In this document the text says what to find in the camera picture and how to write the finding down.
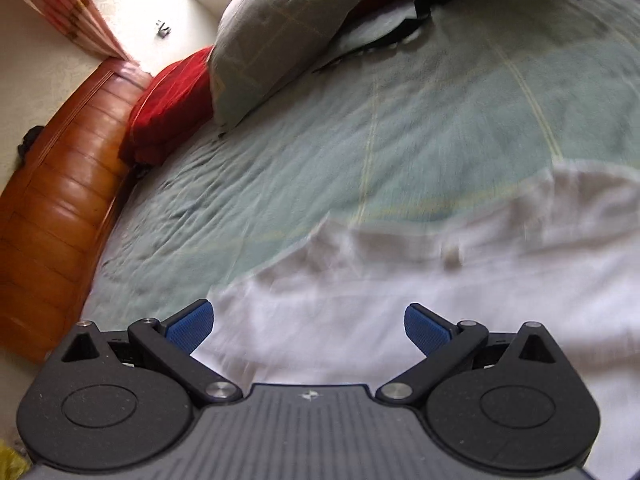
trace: curtain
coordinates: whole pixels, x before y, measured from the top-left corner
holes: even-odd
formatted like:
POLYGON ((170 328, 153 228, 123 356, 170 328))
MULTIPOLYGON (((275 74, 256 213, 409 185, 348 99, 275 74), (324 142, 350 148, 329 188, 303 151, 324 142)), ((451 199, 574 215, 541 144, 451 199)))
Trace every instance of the curtain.
POLYGON ((29 0, 59 32, 98 56, 133 61, 92 0, 29 0))

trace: yellow plastic bag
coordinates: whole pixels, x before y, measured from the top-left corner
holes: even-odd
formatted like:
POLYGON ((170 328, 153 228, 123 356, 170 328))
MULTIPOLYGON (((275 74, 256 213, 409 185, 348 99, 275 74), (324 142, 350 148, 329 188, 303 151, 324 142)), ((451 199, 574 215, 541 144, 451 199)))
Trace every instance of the yellow plastic bag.
POLYGON ((17 480, 29 470, 29 463, 0 440, 0 480, 17 480))

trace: white pillow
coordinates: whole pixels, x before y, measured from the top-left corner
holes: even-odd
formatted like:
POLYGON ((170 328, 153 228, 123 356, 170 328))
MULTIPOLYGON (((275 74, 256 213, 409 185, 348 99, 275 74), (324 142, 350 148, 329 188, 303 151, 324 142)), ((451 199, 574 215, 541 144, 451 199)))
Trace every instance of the white pillow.
POLYGON ((361 0, 232 0, 209 76, 216 123, 227 131, 309 66, 361 0))

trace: blue textured pad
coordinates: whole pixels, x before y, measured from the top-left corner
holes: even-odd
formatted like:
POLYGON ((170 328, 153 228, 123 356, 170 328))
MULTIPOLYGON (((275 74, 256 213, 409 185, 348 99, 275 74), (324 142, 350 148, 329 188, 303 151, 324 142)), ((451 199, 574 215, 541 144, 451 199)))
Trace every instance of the blue textured pad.
POLYGON ((213 329, 213 307, 206 301, 166 329, 165 337, 191 354, 213 329))
POLYGON ((404 311, 404 331, 426 356, 451 341, 451 334, 447 329, 411 305, 404 311))

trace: bed frame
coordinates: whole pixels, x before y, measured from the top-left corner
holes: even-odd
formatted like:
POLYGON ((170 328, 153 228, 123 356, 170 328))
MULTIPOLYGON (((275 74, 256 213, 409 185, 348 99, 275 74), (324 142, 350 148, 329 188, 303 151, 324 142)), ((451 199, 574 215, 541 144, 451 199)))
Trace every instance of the bed frame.
POLYGON ((42 362, 80 316, 134 185, 118 158, 151 76, 105 60, 53 116, 0 196, 0 345, 42 362))

